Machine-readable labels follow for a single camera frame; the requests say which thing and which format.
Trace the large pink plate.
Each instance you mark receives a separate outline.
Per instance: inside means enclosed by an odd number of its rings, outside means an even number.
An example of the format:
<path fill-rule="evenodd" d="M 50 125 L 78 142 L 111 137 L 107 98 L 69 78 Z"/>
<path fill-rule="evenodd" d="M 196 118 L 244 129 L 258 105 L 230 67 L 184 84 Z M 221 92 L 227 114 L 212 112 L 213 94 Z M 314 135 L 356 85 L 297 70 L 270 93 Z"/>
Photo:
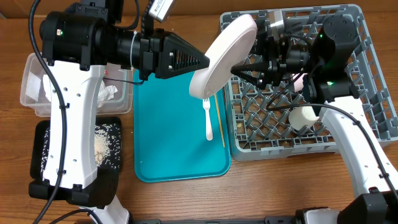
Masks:
<path fill-rule="evenodd" d="M 251 15 L 243 14 L 231 22 L 205 53 L 209 66 L 194 72 L 190 96 L 205 99 L 221 90 L 233 76 L 231 68 L 245 61 L 256 36 L 257 25 Z"/>

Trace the white cup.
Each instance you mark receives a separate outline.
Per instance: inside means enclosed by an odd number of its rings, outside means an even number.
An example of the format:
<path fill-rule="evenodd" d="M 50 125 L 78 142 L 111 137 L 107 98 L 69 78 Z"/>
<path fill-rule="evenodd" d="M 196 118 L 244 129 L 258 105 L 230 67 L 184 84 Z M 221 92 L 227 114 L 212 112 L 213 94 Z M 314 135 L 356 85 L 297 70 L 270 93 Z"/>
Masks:
<path fill-rule="evenodd" d="M 289 123 L 296 130 L 304 126 L 311 127 L 320 119 L 311 106 L 303 106 L 293 109 L 289 114 Z"/>

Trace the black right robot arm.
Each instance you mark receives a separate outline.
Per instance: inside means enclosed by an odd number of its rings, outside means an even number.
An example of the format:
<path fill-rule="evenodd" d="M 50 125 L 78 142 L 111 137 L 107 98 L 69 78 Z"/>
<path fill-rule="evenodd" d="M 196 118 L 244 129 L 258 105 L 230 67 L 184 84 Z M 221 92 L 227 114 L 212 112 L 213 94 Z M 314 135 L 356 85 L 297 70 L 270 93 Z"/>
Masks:
<path fill-rule="evenodd" d="M 238 65 L 231 73 L 259 89 L 278 85 L 286 73 L 303 80 L 305 106 L 314 110 L 339 147 L 354 188 L 354 200 L 342 211 L 326 207 L 297 210 L 289 223 L 396 223 L 397 170 L 386 157 L 364 114 L 359 91 L 346 72 L 359 45 L 353 20 L 325 19 L 313 42 L 296 55 L 289 52 L 295 34 L 270 35 L 256 24 L 253 54 L 263 61 Z"/>

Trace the small pink plate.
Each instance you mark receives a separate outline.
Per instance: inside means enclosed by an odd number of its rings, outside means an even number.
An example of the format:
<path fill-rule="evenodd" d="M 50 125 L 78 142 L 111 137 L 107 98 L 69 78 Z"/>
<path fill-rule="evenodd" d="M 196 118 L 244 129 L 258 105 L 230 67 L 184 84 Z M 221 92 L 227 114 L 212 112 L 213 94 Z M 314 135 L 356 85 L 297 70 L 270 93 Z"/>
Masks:
<path fill-rule="evenodd" d="M 303 78 L 307 73 L 303 73 L 302 76 L 294 82 L 294 87 L 293 87 L 293 91 L 294 92 L 299 92 L 302 91 L 303 89 Z"/>

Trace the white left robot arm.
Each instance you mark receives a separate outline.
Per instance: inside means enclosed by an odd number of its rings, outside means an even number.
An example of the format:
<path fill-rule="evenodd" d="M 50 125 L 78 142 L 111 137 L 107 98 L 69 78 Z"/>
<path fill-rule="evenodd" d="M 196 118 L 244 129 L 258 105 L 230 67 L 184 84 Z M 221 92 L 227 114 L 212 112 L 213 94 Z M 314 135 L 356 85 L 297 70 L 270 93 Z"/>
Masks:
<path fill-rule="evenodd" d="M 154 27 L 172 7 L 150 1 L 134 22 L 121 26 L 122 1 L 80 1 L 50 12 L 34 53 L 51 82 L 50 146 L 29 195 L 50 205 L 64 200 L 96 223 L 132 223 L 116 196 L 119 173 L 95 162 L 98 93 L 108 63 L 136 68 L 140 81 L 168 79 L 206 68 L 210 60 L 173 32 Z"/>

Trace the white plastic fork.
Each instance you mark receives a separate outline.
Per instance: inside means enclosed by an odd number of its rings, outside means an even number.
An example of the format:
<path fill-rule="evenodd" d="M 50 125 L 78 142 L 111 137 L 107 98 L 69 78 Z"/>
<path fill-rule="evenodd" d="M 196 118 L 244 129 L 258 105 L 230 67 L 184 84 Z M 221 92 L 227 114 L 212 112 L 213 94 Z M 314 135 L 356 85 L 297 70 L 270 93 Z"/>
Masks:
<path fill-rule="evenodd" d="M 211 141 L 213 139 L 213 130 L 211 127 L 210 118 L 210 99 L 206 98 L 203 100 L 203 109 L 205 110 L 205 125 L 206 125 L 206 139 Z"/>

